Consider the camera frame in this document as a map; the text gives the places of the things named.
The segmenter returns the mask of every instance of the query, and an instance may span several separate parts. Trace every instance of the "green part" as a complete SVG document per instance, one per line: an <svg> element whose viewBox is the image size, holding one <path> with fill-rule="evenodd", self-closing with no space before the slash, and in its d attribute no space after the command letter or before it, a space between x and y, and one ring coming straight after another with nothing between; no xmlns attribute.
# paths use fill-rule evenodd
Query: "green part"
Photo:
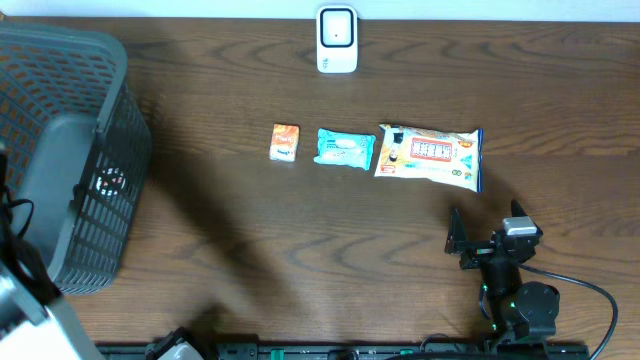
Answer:
<svg viewBox="0 0 640 360"><path fill-rule="evenodd" d="M271 360L284 360L284 350L271 350Z"/></svg>

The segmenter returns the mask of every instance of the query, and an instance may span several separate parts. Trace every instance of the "teal package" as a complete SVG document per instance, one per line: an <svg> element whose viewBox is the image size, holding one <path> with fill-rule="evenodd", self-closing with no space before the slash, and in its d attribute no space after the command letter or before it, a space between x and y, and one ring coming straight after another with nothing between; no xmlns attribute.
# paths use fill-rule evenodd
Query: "teal package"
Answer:
<svg viewBox="0 0 640 360"><path fill-rule="evenodd" d="M326 165L349 165L369 170L373 135L345 134L326 129L318 130L318 156L313 161Z"/></svg>

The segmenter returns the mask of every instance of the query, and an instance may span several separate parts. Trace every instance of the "white device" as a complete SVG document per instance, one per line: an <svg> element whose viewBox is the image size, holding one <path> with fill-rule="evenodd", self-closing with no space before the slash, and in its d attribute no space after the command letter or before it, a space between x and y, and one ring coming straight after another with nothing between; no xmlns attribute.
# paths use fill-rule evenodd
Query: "white device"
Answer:
<svg viewBox="0 0 640 360"><path fill-rule="evenodd" d="M350 73L358 66L358 14L351 6L323 6L316 15L318 70Z"/></svg>

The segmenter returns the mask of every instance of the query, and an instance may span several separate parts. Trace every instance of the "wooden table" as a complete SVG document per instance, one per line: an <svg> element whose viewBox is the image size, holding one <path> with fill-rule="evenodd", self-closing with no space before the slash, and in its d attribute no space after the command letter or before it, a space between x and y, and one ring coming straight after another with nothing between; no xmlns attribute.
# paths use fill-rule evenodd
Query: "wooden table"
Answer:
<svg viewBox="0 0 640 360"><path fill-rule="evenodd" d="M181 325L265 340L486 333L479 272L443 253L448 209L486 239L515 197L545 231L529 264L618 300L603 357L640 351L640 25L361 21L357 72L327 76L314 21L20 21L122 41L153 132L119 278L70 298L94 340ZM318 128L380 135L383 122L483 127L486 191L313 163ZM274 123L300 125L295 163L268 159ZM554 339L594 350L606 299L523 277L561 291Z"/></svg>

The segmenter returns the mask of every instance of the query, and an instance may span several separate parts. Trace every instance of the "basket bottom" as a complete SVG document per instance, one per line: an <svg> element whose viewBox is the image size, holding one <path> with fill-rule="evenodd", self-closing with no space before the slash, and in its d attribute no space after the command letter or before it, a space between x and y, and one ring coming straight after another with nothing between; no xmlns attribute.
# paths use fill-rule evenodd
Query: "basket bottom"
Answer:
<svg viewBox="0 0 640 360"><path fill-rule="evenodd" d="M62 114L52 119L38 140L17 199L29 199L35 207L25 240L40 251L49 277L55 279L62 263L52 264L54 254L66 254L70 239L59 239L95 136L96 118ZM14 209L13 230L20 231L30 206Z"/></svg>

